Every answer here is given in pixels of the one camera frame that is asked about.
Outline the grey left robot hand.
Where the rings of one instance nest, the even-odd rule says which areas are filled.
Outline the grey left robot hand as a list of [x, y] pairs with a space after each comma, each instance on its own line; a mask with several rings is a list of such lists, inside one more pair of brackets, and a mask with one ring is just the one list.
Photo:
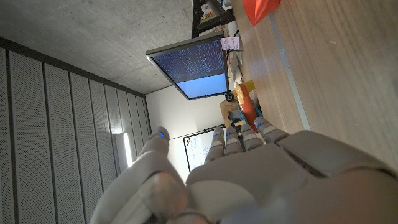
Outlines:
[[203, 165], [182, 180], [167, 130], [153, 130], [106, 189], [92, 223], [396, 223], [397, 172], [312, 131], [288, 134], [262, 117], [216, 128]]

